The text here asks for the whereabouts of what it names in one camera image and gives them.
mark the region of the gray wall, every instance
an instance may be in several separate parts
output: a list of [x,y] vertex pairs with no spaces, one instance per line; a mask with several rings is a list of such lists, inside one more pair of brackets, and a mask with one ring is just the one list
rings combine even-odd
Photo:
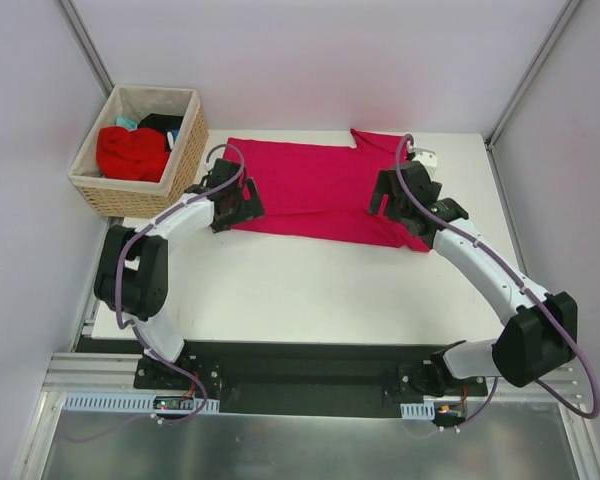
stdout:
[[585,2],[495,153],[528,269],[578,300],[600,377],[600,0]]
[[103,102],[53,1],[0,2],[0,479],[103,233],[66,174]]
[[116,83],[212,128],[486,134],[565,0],[75,0]]

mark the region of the pink towel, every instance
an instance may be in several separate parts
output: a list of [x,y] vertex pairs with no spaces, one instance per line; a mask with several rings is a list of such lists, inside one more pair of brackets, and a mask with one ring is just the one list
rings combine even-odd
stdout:
[[[265,209],[263,218],[235,228],[429,251],[404,226],[367,212],[378,172],[395,162],[400,137],[351,134],[355,148],[230,138],[244,154]],[[225,158],[238,160],[229,149]]]

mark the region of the white table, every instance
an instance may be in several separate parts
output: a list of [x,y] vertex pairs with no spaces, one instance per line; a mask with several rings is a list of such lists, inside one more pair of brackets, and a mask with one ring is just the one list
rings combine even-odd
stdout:
[[[216,130],[207,151],[230,136],[354,145],[349,132]],[[442,198],[455,198],[489,242],[515,261],[482,137],[415,138],[438,155]],[[171,256],[169,268],[168,311],[189,340],[447,344],[495,338],[502,329],[480,293],[435,252],[205,230]],[[132,338],[117,329],[105,305],[92,336]]]

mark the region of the red cloth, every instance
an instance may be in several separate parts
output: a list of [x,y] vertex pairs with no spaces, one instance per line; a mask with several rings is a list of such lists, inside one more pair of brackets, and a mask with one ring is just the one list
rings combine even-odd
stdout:
[[[234,228],[428,252],[403,225],[368,213],[378,172],[394,164],[400,137],[351,134],[355,148],[230,138],[265,210],[263,218]],[[225,158],[238,161],[229,149]]]
[[168,160],[165,136],[150,128],[105,127],[98,135],[96,162],[107,178],[159,182]]

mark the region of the wicker basket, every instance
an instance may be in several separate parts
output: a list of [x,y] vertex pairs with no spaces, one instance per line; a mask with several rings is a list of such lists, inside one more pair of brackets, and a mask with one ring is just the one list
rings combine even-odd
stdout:
[[[137,122],[149,113],[184,115],[160,183],[103,177],[96,163],[100,129],[115,125],[120,115]],[[69,178],[100,215],[151,218],[173,205],[194,183],[208,136],[195,90],[116,85],[71,165]]]

